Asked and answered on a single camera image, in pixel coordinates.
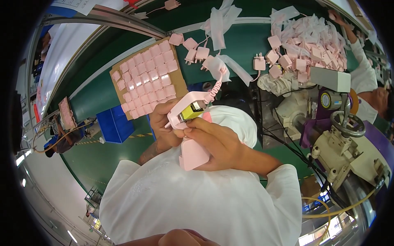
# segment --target hand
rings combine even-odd
[[[209,123],[202,118],[195,118],[186,123],[184,134],[204,146],[211,157],[209,161],[195,170],[217,171],[224,169],[241,169],[250,148],[240,142],[238,135],[226,126]]]
[[[345,21],[343,20],[343,18],[341,17],[341,15],[338,13],[338,12],[336,12],[335,10],[333,10],[333,9],[330,9],[329,11],[328,11],[328,13],[329,14],[332,14],[334,17],[335,17],[335,22],[336,23],[338,23],[338,24],[340,24],[341,26],[345,26],[346,25],[346,23],[345,23]]]
[[[182,138],[174,134],[172,127],[164,128],[168,123],[167,114],[182,98],[171,99],[166,103],[158,104],[153,113],[150,115],[151,128],[153,131],[162,137],[171,147],[177,147],[182,142]]]

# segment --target fluorescent light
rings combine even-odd
[[[78,242],[75,240],[75,237],[71,234],[71,232],[70,232],[69,230],[67,230],[67,232],[70,234],[70,237],[74,240],[74,242],[75,242],[75,243],[78,243]]]
[[[23,160],[24,160],[24,155],[22,155],[17,159],[17,166],[19,166]]]

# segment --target red object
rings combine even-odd
[[[124,2],[128,2],[128,4],[133,7],[134,9],[137,9],[138,7],[134,5],[135,2],[138,2],[139,0],[123,0]]]
[[[40,122],[40,116],[38,115],[38,109],[37,109],[37,104],[34,104],[34,114],[35,114],[35,119],[38,122]]]

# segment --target blue crate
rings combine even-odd
[[[106,142],[121,144],[134,132],[133,122],[127,120],[120,105],[96,116]]]

